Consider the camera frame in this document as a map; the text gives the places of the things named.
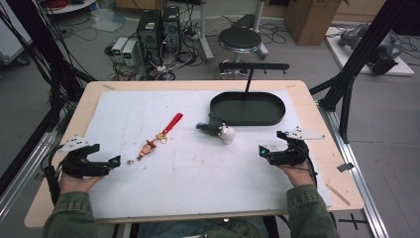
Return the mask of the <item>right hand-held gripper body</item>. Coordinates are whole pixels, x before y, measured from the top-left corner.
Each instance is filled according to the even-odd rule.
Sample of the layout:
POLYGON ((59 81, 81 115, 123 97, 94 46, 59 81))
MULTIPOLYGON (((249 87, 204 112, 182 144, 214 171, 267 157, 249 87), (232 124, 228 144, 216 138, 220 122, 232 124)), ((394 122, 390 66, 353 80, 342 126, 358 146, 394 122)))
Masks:
POLYGON ((273 158, 267 160, 274 166, 296 166, 303 163, 309 158, 309 148, 305 143, 306 140, 321 140, 325 138, 324 134, 303 129, 296 126, 294 129, 285 131, 288 137, 291 138, 284 151, 272 152, 273 158))

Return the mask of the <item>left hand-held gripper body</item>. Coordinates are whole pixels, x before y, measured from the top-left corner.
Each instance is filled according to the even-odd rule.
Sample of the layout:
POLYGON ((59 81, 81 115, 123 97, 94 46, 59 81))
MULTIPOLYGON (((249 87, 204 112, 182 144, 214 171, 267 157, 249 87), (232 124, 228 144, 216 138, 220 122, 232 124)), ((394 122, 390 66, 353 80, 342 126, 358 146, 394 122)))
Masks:
POLYGON ((84 157, 84 148, 92 146, 84 138, 74 135, 58 152, 65 154, 64 159, 59 163, 62 171, 67 175, 83 179, 84 177, 103 177, 107 176, 110 171, 100 166, 101 162, 90 162, 84 157))

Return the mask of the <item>person's right hand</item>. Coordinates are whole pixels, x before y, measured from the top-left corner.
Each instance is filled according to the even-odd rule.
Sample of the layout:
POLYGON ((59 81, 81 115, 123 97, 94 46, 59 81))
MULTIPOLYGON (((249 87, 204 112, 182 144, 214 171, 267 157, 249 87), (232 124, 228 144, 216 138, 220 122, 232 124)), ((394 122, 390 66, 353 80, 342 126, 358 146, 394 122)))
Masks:
POLYGON ((279 168, 287 175, 294 187, 315 184, 315 181, 311 176, 309 166, 306 163, 296 166, 279 166, 279 168))

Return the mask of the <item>thin wooden stick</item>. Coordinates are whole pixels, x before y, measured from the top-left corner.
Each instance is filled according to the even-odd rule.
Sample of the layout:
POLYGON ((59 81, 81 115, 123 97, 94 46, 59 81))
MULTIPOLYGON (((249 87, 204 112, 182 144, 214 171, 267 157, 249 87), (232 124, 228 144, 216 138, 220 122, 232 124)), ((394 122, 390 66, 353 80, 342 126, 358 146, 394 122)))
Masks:
POLYGON ((326 183, 326 186, 334 193, 336 194, 344 203, 346 203, 348 206, 351 205, 351 203, 342 195, 340 194, 335 188, 333 188, 331 185, 326 183))

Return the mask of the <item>white foam mat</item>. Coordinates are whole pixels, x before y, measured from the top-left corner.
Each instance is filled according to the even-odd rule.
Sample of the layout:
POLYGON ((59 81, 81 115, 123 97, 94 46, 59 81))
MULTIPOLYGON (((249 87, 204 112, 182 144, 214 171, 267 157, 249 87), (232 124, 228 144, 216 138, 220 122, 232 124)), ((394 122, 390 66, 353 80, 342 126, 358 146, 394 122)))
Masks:
POLYGON ((235 130, 231 144, 195 128, 208 119, 214 91, 109 91, 98 101, 85 133, 99 144, 92 161, 121 157, 121 166, 90 191, 99 221, 167 220, 187 216, 283 212, 292 185, 280 169, 260 157, 259 146, 282 151, 277 131, 299 124, 289 94, 276 92, 285 104, 283 119, 274 126, 235 130), (146 140, 171 119, 182 119, 167 134, 165 144, 137 160, 146 140))

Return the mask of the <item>person's legs in jeans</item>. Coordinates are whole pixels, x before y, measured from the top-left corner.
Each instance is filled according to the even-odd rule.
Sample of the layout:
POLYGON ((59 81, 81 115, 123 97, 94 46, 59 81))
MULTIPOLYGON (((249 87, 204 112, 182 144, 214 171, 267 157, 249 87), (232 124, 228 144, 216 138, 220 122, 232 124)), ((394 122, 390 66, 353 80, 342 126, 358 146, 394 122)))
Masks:
POLYGON ((148 222, 138 238, 268 238, 261 217, 148 222))

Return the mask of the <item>white power supply unit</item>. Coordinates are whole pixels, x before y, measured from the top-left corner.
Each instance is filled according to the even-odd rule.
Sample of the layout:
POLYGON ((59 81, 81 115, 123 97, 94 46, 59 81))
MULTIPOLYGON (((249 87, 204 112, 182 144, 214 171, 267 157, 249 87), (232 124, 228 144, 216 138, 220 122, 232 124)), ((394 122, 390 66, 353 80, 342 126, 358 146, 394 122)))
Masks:
POLYGON ((139 59, 137 42, 129 40, 123 49, 123 59, 126 66, 135 66, 139 59))
POLYGON ((112 59, 117 63, 123 63, 123 49, 128 41, 127 37, 120 37, 111 49, 112 59))

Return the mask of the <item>black round stool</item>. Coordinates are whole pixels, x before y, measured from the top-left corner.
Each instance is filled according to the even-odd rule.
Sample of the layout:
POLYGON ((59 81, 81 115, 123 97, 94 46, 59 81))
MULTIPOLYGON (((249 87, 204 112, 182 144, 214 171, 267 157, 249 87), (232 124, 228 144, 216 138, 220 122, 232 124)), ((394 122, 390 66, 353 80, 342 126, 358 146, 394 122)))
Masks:
POLYGON ((255 52, 262 44, 261 36, 253 30, 255 16, 247 14, 218 36, 219 45, 234 53, 234 62, 240 54, 255 52))

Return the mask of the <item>brown cardboard box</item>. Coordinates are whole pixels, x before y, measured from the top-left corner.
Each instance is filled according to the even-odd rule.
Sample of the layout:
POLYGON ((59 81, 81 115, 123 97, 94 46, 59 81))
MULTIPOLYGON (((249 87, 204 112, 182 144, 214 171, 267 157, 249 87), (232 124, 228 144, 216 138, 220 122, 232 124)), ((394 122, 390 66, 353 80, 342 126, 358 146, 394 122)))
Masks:
POLYGON ((319 46, 342 0, 290 0, 284 25, 298 46, 319 46))

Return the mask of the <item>white board with grey device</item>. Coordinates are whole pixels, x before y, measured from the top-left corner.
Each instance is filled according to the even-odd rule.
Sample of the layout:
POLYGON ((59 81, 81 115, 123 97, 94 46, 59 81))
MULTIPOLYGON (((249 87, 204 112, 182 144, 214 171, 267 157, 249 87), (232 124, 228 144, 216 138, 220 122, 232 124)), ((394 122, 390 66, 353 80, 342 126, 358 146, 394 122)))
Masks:
MULTIPOLYGON (((325 36, 338 65, 343 68, 367 33, 369 24, 341 27, 334 26, 325 36)), ((412 76, 414 70, 404 62, 400 55, 402 42, 392 31, 388 32, 367 56, 361 73, 371 75, 412 76)))

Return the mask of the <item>clear plastic bag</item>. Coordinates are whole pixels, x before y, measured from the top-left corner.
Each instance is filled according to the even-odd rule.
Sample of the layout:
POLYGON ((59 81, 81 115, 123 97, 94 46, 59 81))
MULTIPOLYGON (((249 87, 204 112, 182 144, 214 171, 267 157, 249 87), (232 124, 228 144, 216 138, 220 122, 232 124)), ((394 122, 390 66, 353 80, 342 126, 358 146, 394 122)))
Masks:
POLYGON ((92 27, 96 30, 113 33, 121 29, 127 20, 112 9, 96 9, 91 12, 92 27))

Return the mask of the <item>black computer tower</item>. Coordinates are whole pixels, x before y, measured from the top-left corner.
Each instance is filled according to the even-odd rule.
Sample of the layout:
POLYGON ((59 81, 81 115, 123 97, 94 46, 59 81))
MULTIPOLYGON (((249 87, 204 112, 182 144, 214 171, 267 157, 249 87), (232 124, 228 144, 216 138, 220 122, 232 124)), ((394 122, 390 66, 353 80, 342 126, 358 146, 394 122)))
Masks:
POLYGON ((161 11, 144 10, 137 27, 137 34, 142 51, 158 50, 162 43, 161 11))
POLYGON ((166 6, 162 11, 162 25, 166 48, 171 53, 180 50, 180 20, 179 7, 166 6))

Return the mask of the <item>round white table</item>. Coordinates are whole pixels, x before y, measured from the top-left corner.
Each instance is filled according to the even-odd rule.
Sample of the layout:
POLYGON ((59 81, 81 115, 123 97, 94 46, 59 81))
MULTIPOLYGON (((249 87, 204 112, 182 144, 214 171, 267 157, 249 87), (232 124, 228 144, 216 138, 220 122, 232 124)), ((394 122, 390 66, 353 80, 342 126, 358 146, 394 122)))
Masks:
POLYGON ((96 10, 97 0, 46 0, 43 9, 50 15, 70 13, 86 8, 96 10))

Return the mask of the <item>dark green white plush keychain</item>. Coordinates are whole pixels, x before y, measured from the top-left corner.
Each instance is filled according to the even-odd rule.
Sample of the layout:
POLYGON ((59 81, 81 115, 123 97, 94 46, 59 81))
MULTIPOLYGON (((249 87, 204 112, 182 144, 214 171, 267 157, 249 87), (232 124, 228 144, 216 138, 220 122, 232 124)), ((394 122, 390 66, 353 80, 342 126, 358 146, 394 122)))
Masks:
POLYGON ((208 123, 197 123, 195 128, 212 137, 219 138, 225 145, 229 145, 236 135, 233 127, 219 118, 211 118, 208 123))

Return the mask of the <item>black metal frame post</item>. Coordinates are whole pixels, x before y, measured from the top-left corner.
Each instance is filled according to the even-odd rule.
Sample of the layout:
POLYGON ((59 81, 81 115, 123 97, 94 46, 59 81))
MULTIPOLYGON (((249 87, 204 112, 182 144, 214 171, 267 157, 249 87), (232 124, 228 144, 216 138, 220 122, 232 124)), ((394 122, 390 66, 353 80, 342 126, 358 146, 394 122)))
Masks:
POLYGON ((349 143, 348 124, 354 82, 364 67, 370 51, 390 32, 411 1, 386 0, 346 65, 337 75, 309 90, 310 94, 314 95, 328 89, 327 94, 319 100, 320 106, 328 111, 335 111, 338 102, 342 100, 339 132, 346 143, 349 143))
POLYGON ((33 46, 30 47, 17 30, 7 22, 2 12, 0 12, 0 19, 28 51, 43 79, 51 87, 49 127, 52 129, 59 123, 61 110, 70 112, 79 102, 84 91, 81 81, 92 82, 95 78, 76 68, 65 58, 33 0, 6 0, 6 3, 31 38, 33 46))

